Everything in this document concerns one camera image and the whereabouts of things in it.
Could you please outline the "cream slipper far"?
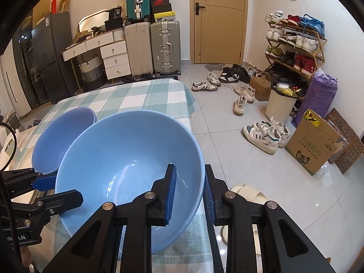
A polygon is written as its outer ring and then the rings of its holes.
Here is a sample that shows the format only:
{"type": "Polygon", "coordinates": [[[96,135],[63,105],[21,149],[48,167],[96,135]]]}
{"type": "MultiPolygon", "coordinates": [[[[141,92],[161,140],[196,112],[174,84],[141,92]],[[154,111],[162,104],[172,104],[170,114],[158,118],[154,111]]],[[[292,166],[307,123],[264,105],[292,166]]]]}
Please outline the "cream slipper far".
{"type": "Polygon", "coordinates": [[[265,204],[269,199],[257,189],[247,185],[247,184],[237,184],[234,185],[230,191],[237,193],[238,195],[244,197],[248,202],[265,204]]]}

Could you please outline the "green plaid tablecloth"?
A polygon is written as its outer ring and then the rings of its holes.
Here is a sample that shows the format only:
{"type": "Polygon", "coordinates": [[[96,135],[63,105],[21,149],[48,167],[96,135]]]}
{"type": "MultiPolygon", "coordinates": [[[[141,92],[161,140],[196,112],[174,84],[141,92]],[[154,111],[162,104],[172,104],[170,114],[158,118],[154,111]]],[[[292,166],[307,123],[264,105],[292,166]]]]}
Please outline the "green plaid tablecloth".
{"type": "MultiPolygon", "coordinates": [[[[89,107],[98,120],[111,114],[133,110],[155,110],[167,114],[187,128],[194,113],[194,97],[180,81],[161,79],[121,84],[86,92],[58,102],[42,118],[39,125],[18,136],[17,158],[14,168],[19,168],[26,153],[36,144],[40,134],[59,115],[76,107],[89,107]]],[[[171,245],[152,257],[153,272],[212,272],[212,252],[205,219],[204,206],[197,212],[186,230],[171,245]]]]}

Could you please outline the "white trash bin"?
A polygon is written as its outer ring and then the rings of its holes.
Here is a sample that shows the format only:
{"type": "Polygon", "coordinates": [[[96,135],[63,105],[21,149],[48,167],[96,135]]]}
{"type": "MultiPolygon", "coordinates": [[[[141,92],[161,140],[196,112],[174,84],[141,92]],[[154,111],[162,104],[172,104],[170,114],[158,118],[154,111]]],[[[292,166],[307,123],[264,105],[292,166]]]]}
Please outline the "white trash bin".
{"type": "Polygon", "coordinates": [[[286,122],[297,98],[287,83],[272,84],[265,115],[268,119],[274,117],[276,121],[286,122]]]}

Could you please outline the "purple bag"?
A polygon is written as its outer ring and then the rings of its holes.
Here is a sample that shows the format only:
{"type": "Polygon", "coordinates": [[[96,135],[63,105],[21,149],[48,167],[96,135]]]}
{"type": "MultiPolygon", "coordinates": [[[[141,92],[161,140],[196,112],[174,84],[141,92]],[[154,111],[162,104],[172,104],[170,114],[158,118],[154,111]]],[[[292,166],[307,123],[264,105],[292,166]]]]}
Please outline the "purple bag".
{"type": "Polygon", "coordinates": [[[320,117],[325,117],[336,96],[337,79],[318,69],[311,79],[301,106],[291,124],[296,128],[307,109],[313,110],[320,117]]]}

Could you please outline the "wooden shoe rack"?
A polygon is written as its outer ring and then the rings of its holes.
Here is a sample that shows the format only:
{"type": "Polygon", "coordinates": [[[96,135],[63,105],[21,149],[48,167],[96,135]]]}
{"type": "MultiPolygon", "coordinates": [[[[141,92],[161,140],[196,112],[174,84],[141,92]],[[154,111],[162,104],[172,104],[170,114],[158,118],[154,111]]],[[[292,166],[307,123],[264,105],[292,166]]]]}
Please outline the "wooden shoe rack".
{"type": "Polygon", "coordinates": [[[303,99],[316,71],[326,59],[324,24],[309,15],[285,16],[277,10],[265,16],[268,24],[265,69],[272,83],[282,82],[303,99]]]}

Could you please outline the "white drawer desk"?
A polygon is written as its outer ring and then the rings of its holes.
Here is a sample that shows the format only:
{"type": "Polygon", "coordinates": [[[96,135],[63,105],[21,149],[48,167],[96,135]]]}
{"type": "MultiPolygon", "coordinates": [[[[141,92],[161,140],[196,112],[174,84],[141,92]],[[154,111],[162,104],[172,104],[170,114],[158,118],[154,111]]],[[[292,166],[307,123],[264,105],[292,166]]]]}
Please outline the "white drawer desk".
{"type": "Polygon", "coordinates": [[[62,52],[62,55],[65,62],[76,57],[82,61],[100,57],[106,77],[111,81],[131,75],[122,28],[107,31],[81,43],[72,44],[62,52]]]}

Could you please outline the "blue bowl large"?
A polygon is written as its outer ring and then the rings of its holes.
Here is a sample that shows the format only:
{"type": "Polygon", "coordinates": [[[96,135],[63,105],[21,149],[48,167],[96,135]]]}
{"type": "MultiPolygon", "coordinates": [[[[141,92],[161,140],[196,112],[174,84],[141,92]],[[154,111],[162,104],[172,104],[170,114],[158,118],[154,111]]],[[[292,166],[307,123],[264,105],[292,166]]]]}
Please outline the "blue bowl large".
{"type": "Polygon", "coordinates": [[[181,121],[151,110],[105,117],[70,146],[59,167],[55,191],[77,190],[80,207],[61,215],[73,235],[106,202],[129,203],[150,191],[169,164],[177,169],[172,217],[152,228],[152,252],[172,244],[196,214],[204,189],[205,166],[199,144],[181,121]]]}

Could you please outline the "arched mirror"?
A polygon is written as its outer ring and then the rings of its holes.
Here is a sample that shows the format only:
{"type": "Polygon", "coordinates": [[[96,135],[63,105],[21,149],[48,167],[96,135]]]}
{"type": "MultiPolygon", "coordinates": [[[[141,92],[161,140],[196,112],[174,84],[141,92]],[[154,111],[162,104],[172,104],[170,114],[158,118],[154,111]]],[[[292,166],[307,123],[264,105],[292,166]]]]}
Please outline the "arched mirror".
{"type": "Polygon", "coordinates": [[[99,10],[93,14],[83,17],[78,23],[77,32],[92,31],[94,27],[101,27],[105,25],[105,21],[109,19],[109,10],[99,10]]]}

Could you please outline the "stacked shoe boxes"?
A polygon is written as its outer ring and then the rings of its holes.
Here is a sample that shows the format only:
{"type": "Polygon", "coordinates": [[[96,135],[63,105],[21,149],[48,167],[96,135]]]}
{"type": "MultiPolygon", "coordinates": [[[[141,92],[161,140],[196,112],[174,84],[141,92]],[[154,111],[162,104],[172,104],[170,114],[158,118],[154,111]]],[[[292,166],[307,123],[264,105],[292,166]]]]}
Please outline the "stacked shoe boxes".
{"type": "Polygon", "coordinates": [[[153,22],[175,19],[170,0],[151,0],[151,13],[153,22]]]}

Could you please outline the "wooden door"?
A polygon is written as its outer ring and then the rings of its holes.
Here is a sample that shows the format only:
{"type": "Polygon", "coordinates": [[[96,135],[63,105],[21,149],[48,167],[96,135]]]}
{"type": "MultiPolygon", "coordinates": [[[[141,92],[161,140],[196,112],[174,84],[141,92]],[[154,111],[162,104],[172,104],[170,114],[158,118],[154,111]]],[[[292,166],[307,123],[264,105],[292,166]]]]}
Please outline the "wooden door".
{"type": "Polygon", "coordinates": [[[192,63],[242,63],[248,0],[190,0],[192,63]]]}

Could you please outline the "dark refrigerator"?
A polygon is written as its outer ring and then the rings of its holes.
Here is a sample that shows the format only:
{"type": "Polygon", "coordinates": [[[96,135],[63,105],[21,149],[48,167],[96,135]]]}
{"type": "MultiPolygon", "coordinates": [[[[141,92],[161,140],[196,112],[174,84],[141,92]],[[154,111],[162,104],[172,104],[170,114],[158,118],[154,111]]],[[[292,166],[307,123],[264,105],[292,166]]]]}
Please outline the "dark refrigerator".
{"type": "Polygon", "coordinates": [[[31,31],[35,60],[51,103],[71,97],[78,90],[72,64],[62,52],[72,45],[70,15],[49,14],[31,31]]]}

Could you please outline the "small brown cardboard box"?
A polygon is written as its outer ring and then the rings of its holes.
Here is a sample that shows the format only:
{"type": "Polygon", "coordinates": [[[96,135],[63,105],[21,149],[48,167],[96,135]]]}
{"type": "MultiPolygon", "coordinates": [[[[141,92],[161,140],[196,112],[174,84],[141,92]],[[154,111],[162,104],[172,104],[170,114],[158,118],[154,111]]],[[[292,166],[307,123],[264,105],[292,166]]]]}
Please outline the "small brown cardboard box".
{"type": "Polygon", "coordinates": [[[255,98],[258,101],[268,101],[271,93],[271,83],[263,77],[252,77],[250,86],[255,89],[255,98]]]}

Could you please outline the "white green sneaker pair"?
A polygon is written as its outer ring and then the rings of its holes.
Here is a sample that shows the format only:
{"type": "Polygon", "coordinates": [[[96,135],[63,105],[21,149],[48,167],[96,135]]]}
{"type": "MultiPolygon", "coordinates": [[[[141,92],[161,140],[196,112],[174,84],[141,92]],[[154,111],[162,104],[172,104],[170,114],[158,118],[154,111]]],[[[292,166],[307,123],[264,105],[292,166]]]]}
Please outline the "white green sneaker pair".
{"type": "Polygon", "coordinates": [[[290,135],[285,123],[275,117],[244,126],[241,132],[251,144],[269,155],[274,155],[278,149],[283,148],[290,135]]]}

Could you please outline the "tmall cardboard box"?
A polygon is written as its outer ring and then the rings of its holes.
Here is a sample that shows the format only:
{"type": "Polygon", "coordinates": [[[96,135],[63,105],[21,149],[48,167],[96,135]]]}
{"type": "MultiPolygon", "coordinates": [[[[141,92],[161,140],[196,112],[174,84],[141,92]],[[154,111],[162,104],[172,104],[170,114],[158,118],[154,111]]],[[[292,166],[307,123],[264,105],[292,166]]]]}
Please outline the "tmall cardboard box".
{"type": "Polygon", "coordinates": [[[340,134],[313,110],[306,110],[285,150],[314,175],[338,150],[340,134]]]}

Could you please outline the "silver suitcase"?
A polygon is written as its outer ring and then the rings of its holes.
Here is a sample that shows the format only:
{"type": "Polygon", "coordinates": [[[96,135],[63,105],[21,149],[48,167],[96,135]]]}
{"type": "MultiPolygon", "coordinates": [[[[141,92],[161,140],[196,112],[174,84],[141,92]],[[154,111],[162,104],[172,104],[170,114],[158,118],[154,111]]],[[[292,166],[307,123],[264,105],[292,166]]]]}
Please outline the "silver suitcase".
{"type": "Polygon", "coordinates": [[[179,22],[165,20],[150,27],[154,71],[161,75],[181,72],[181,40],[179,22]]]}

